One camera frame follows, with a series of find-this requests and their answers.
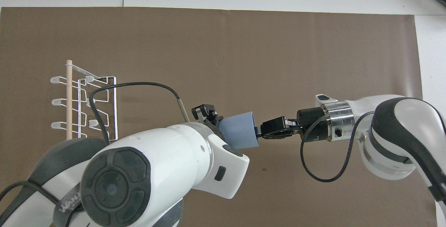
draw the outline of wooden dowel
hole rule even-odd
[[[73,62],[67,60],[67,140],[73,138]]]

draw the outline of white wire rack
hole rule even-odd
[[[57,98],[51,101],[54,106],[64,106],[67,109],[67,121],[66,122],[53,122],[51,128],[63,129],[67,131],[67,140],[73,138],[73,133],[77,134],[78,138],[88,137],[90,135],[89,129],[95,131],[101,131],[98,127],[99,123],[96,119],[88,119],[92,114],[90,102],[88,100],[88,90],[94,90],[108,85],[116,84],[116,77],[114,76],[96,76],[84,69],[73,65],[71,61],[67,61],[65,64],[67,67],[67,77],[56,76],[51,78],[50,82],[54,84],[64,84],[67,86],[67,98]],[[85,78],[72,80],[72,70],[76,70],[82,73]],[[77,99],[73,99],[73,90],[77,91]],[[106,89],[104,99],[95,99],[94,104],[98,108],[98,112],[107,127],[108,136],[113,136],[110,140],[118,139],[118,117],[116,107],[116,88]],[[77,109],[73,108],[73,103],[77,103]],[[77,121],[73,122],[73,112],[77,114]]]

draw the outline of wire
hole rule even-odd
[[[353,141],[355,140],[356,129],[358,128],[362,119],[364,119],[366,116],[373,114],[373,113],[374,113],[374,111],[367,112],[367,113],[363,114],[362,116],[360,116],[360,118],[358,118],[358,120],[355,122],[355,125],[353,126],[353,130],[352,130],[352,136],[350,137],[350,142],[348,143],[347,156],[345,157],[344,165],[342,166],[341,171],[339,171],[339,173],[336,176],[334,176],[330,179],[322,179],[322,178],[318,178],[317,176],[315,176],[313,173],[311,173],[311,171],[308,170],[308,168],[305,164],[305,160],[304,160],[304,143],[306,142],[306,139],[308,138],[309,133],[320,122],[322,122],[325,119],[328,119],[330,117],[330,115],[328,115],[328,114],[323,115],[319,119],[317,119],[317,121],[315,121],[313,124],[311,124],[311,126],[308,128],[308,130],[305,132],[304,136],[302,137],[302,142],[301,142],[301,161],[302,161],[302,165],[304,166],[304,169],[308,173],[308,175],[310,175],[312,178],[314,178],[320,182],[333,182],[333,181],[336,181],[338,178],[340,178],[341,175],[344,173],[345,169],[347,168],[348,161],[350,160],[350,154],[352,154],[352,147],[353,147]]]
[[[101,128],[101,132],[102,132],[102,137],[104,138],[104,141],[108,144],[110,144],[110,139],[108,137],[108,133],[107,133],[107,129],[105,128],[104,122],[102,121],[102,118],[96,108],[96,105],[94,104],[94,94],[96,94],[97,92],[101,92],[104,91],[106,89],[114,89],[114,88],[118,88],[118,87],[124,87],[124,86],[135,86],[135,85],[151,85],[151,86],[158,86],[164,89],[169,90],[170,92],[172,92],[172,94],[174,94],[175,98],[177,99],[178,102],[178,106],[180,107],[181,113],[183,114],[183,118],[185,120],[185,122],[189,122],[189,118],[187,116],[187,113],[185,111],[185,108],[183,106],[183,102],[181,101],[180,96],[178,95],[178,93],[173,90],[171,87],[166,86],[164,84],[161,83],[152,83],[149,81],[136,81],[136,82],[132,82],[132,83],[120,83],[120,84],[114,84],[114,85],[110,85],[110,86],[104,86],[102,88],[96,89],[93,92],[90,93],[88,100],[90,102],[90,106],[91,106],[91,110],[93,111],[94,117],[97,119],[98,123],[99,123],[99,127]]]
[[[0,201],[5,197],[5,195],[10,192],[12,189],[18,186],[27,186],[32,189],[35,189],[37,192],[40,192],[44,197],[46,197],[48,200],[50,200],[52,203],[57,204],[59,200],[51,195],[51,193],[47,192],[45,189],[43,189],[41,186],[39,186],[36,183],[33,183],[31,181],[18,181],[13,184],[10,184],[8,187],[6,187],[2,192],[0,193]]]

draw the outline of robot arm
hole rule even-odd
[[[258,137],[303,137],[311,124],[327,115],[308,132],[307,141],[346,140],[354,134],[363,162],[373,174],[397,180],[417,169],[446,215],[446,129],[434,107],[398,95],[338,101],[323,94],[316,95],[316,106],[299,110],[296,119],[282,116],[264,122]],[[374,115],[365,117],[353,132],[358,118],[369,111]]]
[[[217,127],[188,122],[108,146],[92,139],[59,143],[29,179],[61,201],[55,207],[24,187],[0,226],[177,226],[190,189],[232,198],[244,178],[249,158],[217,135],[223,137]],[[76,211],[81,201],[84,211]]]
[[[416,168],[446,216],[446,130],[434,107],[407,97],[381,103],[364,145],[363,161],[379,177],[400,179]]]

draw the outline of brown paper mat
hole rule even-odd
[[[223,116],[253,111],[258,125],[295,117],[314,95],[339,100],[379,94],[421,98],[413,16],[173,8],[2,8],[0,187],[25,179],[64,140],[50,84],[73,60],[118,82],[172,86],[186,108],[214,104]],[[174,97],[156,87],[118,91],[120,137],[182,121]],[[300,137],[260,140],[233,200],[185,197],[182,226],[431,226],[435,205],[419,174],[372,175],[357,145],[343,177],[320,183],[298,157]],[[346,142],[308,143],[317,175],[336,174]],[[1,210],[8,200],[2,202]]]

